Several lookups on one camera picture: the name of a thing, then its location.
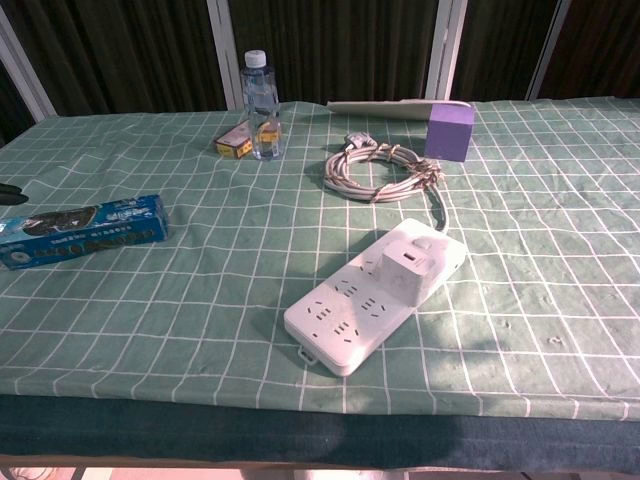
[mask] white power strip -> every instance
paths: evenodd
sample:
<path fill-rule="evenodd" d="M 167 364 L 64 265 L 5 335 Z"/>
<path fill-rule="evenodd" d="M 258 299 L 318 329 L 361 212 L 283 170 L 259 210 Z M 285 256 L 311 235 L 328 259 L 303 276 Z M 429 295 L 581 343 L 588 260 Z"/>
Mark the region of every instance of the white power strip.
<path fill-rule="evenodd" d="M 464 261 L 466 247 L 407 219 L 284 312 L 307 363 L 347 376 Z"/>

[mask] dark curtain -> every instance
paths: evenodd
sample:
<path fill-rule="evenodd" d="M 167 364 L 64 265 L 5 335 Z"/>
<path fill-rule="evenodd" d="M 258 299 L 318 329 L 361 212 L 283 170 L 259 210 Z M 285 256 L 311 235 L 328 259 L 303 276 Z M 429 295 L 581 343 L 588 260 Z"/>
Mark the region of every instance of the dark curtain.
<path fill-rule="evenodd" d="M 60 115 L 225 109 L 206 0 L 1 0 Z"/>
<path fill-rule="evenodd" d="M 0 147 L 33 124 L 31 113 L 0 62 Z"/>
<path fill-rule="evenodd" d="M 573 0 L 541 98 L 640 97 L 640 2 Z"/>
<path fill-rule="evenodd" d="M 422 98 L 437 0 L 230 0 L 239 63 L 265 50 L 281 100 Z"/>
<path fill-rule="evenodd" d="M 469 0 L 451 98 L 523 100 L 556 0 Z"/>

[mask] white cable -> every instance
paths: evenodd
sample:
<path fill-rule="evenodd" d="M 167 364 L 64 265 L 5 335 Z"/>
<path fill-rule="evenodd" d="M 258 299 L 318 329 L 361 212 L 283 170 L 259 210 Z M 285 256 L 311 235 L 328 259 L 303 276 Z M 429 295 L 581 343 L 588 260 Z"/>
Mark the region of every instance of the white cable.
<path fill-rule="evenodd" d="M 441 176 L 440 167 L 419 157 L 415 152 L 400 145 L 377 144 L 369 134 L 355 133 L 345 137 L 343 150 L 329 157 L 325 163 L 324 184 L 353 200 L 374 202 L 396 202 L 411 195 L 421 194 L 430 188 L 441 205 L 443 233 L 448 227 L 446 208 L 440 192 L 435 187 Z M 411 176 L 398 183 L 388 183 L 380 188 L 364 187 L 349 178 L 349 165 L 354 163 L 384 160 L 400 165 Z"/>

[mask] blue cardboard box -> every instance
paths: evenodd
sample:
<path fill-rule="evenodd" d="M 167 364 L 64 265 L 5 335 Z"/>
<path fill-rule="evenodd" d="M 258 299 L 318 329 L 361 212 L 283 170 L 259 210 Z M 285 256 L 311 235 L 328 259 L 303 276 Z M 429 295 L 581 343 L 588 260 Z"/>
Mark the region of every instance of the blue cardboard box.
<path fill-rule="evenodd" d="M 75 210 L 0 219 L 0 270 L 61 262 L 100 250 L 167 239 L 158 195 Z"/>

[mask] green checkered tablecloth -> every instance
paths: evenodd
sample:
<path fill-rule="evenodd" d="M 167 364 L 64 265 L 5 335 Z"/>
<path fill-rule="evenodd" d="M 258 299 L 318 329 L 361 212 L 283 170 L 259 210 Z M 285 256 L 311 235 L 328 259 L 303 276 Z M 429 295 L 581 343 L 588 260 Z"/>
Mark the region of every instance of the green checkered tablecloth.
<path fill-rule="evenodd" d="M 0 151 L 29 203 L 160 193 L 170 238 L 0 274 L 0 393 L 258 408 L 640 420 L 640 101 L 476 104 L 442 162 L 461 269 L 352 376 L 307 368 L 284 310 L 429 200 L 322 187 L 351 131 L 423 150 L 422 122 L 283 106 L 286 153 L 221 158 L 237 112 L 49 118 Z M 404 175 L 354 169 L 361 183 Z"/>

